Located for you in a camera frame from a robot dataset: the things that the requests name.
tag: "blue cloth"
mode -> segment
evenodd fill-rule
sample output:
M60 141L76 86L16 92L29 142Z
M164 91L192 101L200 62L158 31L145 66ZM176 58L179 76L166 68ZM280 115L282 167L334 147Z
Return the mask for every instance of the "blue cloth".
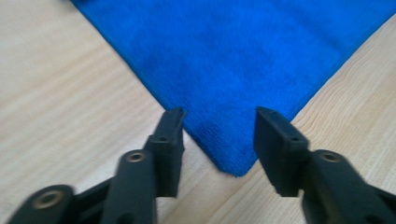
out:
M293 119L396 12L395 0L73 2L165 109L188 112L185 129L218 168L237 176L257 159L255 107Z

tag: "screw hole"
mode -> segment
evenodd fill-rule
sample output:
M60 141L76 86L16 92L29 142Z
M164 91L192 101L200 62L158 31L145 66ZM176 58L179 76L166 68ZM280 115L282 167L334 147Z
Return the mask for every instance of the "screw hole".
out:
M50 190L38 196L33 201L33 208L44 209L52 207L64 198L64 193L60 190Z
M364 218L368 223L373 223L373 224L381 224L384 223L384 220L381 217L375 216L375 215L368 215Z
M324 152L322 154L320 154L320 157L325 160L325 161L330 161L330 162L339 162L340 159L338 159L338 157L332 153L329 152Z
M138 162L138 161L142 161L146 158L145 154L141 153L141 152L135 152L130 154L126 160L129 162Z

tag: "light wood surface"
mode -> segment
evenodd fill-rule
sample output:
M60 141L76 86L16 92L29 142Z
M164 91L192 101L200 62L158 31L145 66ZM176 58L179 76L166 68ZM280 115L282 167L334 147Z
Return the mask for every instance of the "light wood surface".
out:
M0 223L53 184L82 192L141 148L163 109L68 1L0 6ZM396 193L396 17L331 78L293 123L311 148L341 152L371 184ZM177 199L161 223L304 223L256 163L220 173L185 134Z

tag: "metal bolt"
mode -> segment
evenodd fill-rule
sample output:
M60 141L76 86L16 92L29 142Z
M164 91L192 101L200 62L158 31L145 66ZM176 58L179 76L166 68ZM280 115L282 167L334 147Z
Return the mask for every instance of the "metal bolt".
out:
M44 209L52 207L53 205L59 203L64 198L64 193L60 190L50 190L38 196L33 201L33 208Z
M145 154L143 154L141 152L135 152L135 153L131 153L130 155L128 155L126 160L128 162L139 162L139 161L143 161L145 158L146 158Z
M331 153L331 152L322 152L322 153L320 153L320 157L323 160L329 161L329 162L339 162L340 161L338 156L333 154L333 153Z

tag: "wood grain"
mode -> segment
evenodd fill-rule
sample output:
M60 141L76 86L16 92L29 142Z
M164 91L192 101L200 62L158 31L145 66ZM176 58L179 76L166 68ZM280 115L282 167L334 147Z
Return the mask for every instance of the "wood grain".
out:
M141 148L163 109L67 1L0 7L0 223L34 191L76 192L111 177ZM293 121L311 148L347 156L396 193L396 17L385 23ZM159 199L161 223L304 223L299 199L278 197L258 163L217 171L185 134L179 197Z

